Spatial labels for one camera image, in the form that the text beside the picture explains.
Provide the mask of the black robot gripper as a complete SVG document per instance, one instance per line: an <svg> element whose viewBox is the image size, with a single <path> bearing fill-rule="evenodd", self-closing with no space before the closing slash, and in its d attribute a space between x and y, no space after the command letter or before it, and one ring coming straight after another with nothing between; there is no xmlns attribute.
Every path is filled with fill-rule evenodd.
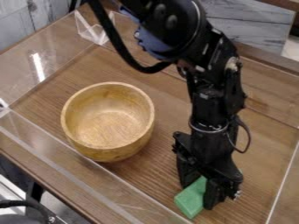
<svg viewBox="0 0 299 224"><path fill-rule="evenodd" d="M239 127L239 116L213 126L189 119L191 133L175 132L172 151L176 155L176 169L181 188L200 177L207 179L203 207L211 210L225 198L239 196L243 174L233 162Z"/></svg>

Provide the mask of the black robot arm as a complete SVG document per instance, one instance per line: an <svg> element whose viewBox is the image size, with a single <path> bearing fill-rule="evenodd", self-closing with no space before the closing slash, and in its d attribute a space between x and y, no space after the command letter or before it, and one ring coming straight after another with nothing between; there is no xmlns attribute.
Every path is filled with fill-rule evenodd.
<svg viewBox="0 0 299 224"><path fill-rule="evenodd" d="M124 62L139 72L153 74L176 66L185 79L191 100L191 131L172 134L172 151L181 187L204 181L196 204L211 210L240 195L243 174L232 154L239 130L248 126L239 111L245 107L241 87L241 61L237 48L205 18L200 0L117 0L121 12L137 23L135 39L159 62L141 66L123 42L100 0L88 0L112 46Z"/></svg>

